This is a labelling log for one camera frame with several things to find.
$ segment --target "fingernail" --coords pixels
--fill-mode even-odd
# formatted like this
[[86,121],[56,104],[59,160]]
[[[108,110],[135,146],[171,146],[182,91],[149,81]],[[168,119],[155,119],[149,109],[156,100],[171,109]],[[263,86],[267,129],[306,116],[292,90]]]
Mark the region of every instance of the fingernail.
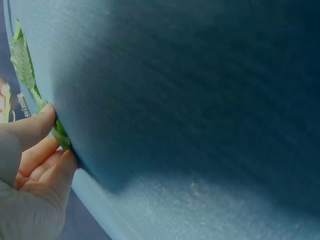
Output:
[[51,105],[51,103],[48,103],[47,105],[44,106],[44,108],[42,108],[42,110],[40,111],[41,113],[50,113],[53,110],[53,107]]

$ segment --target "blue inflatable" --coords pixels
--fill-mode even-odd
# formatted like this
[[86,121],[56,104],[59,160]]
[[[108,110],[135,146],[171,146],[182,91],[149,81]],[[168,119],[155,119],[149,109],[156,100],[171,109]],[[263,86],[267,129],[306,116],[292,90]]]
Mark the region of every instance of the blue inflatable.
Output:
[[112,239],[320,239],[318,1],[3,3]]

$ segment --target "green leaf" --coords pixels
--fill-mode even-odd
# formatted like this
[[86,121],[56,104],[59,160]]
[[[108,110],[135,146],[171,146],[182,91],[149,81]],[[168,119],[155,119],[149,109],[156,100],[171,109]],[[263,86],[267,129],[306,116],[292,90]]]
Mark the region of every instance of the green leaf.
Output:
[[40,111],[48,104],[47,101],[41,99],[41,102],[37,104],[36,113],[40,113]]
[[60,132],[57,131],[57,129],[52,128],[51,130],[52,135],[55,137],[57,142],[62,147],[63,151],[69,150],[71,146],[71,140],[67,136],[63,136]]
[[36,80],[33,76],[28,46],[24,36],[12,44],[10,60],[20,81],[28,89],[33,89],[36,85]]
[[41,96],[38,94],[38,91],[36,91],[35,88],[32,88],[32,89],[30,90],[30,93],[33,95],[37,107],[39,108],[39,106],[42,106],[42,108],[43,108],[43,107],[45,106],[44,103],[47,103],[47,102],[46,102],[46,101],[43,101],[43,100],[41,99]]
[[59,118],[56,119],[56,130],[64,137],[67,137],[67,133],[66,133],[66,130],[64,128],[64,126],[62,125],[61,121]]
[[10,41],[10,43],[15,43],[15,42],[17,42],[17,41],[18,41],[19,39],[21,39],[23,36],[24,36],[24,34],[22,33],[19,20],[16,20],[16,22],[15,22],[15,32],[14,32],[14,36],[13,36],[13,39]]

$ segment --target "finger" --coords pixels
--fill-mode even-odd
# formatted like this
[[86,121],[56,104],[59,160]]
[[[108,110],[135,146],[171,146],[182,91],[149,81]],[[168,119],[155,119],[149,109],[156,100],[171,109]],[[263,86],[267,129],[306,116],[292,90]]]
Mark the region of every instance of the finger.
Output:
[[76,156],[70,151],[66,151],[57,164],[52,168],[49,176],[43,175],[39,181],[45,181],[45,184],[51,188],[61,199],[61,203],[66,206],[69,198],[71,184],[77,170]]
[[59,143],[53,136],[48,136],[32,148],[22,153],[19,167],[24,177],[29,175],[40,166],[49,156],[56,152]]
[[22,176],[21,173],[18,171],[14,182],[14,189],[20,190],[29,180],[29,178]]
[[24,152],[44,139],[52,129],[56,113],[51,104],[32,117],[0,125],[0,129],[15,136]]
[[64,154],[64,151],[56,151],[54,154],[49,156],[40,166],[38,166],[34,171],[32,171],[29,175],[29,178],[34,181],[39,181],[41,176],[48,171],[50,168],[52,168],[54,165],[58,163],[62,155]]

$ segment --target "dark blue fabric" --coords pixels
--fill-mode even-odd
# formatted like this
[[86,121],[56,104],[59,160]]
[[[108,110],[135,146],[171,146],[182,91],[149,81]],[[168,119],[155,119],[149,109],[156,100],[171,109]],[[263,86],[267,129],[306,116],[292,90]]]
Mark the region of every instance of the dark blue fabric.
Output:
[[44,2],[41,94],[140,237],[320,239],[317,1]]

